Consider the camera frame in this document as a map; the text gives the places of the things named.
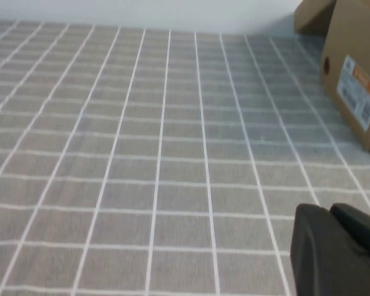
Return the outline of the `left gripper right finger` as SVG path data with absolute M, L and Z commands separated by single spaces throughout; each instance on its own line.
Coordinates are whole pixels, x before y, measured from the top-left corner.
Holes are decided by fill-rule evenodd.
M 370 215 L 346 203 L 334 203 L 329 211 L 370 256 Z

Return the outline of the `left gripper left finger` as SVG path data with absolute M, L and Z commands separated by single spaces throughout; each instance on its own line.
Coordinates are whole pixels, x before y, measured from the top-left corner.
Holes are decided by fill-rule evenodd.
M 370 295 L 370 256 L 330 213 L 301 203 L 290 260 L 297 295 Z

